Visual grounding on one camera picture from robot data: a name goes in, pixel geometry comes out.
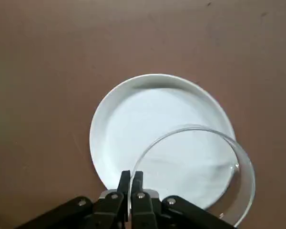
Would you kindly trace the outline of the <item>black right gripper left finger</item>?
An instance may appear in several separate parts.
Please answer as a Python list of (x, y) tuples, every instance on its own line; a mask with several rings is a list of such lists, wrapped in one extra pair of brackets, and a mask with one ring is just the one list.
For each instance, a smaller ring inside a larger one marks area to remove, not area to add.
[(117, 189), (102, 192), (96, 202), (79, 196), (18, 226), (18, 229), (123, 229), (131, 173), (121, 173)]

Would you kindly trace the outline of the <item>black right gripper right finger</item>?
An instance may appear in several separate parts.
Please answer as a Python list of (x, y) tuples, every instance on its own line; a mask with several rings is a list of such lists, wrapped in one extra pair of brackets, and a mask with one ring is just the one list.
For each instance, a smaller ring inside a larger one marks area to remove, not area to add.
[(143, 189), (143, 172), (134, 174), (131, 189), (133, 229), (233, 229), (234, 226), (179, 196), (162, 201), (154, 190)]

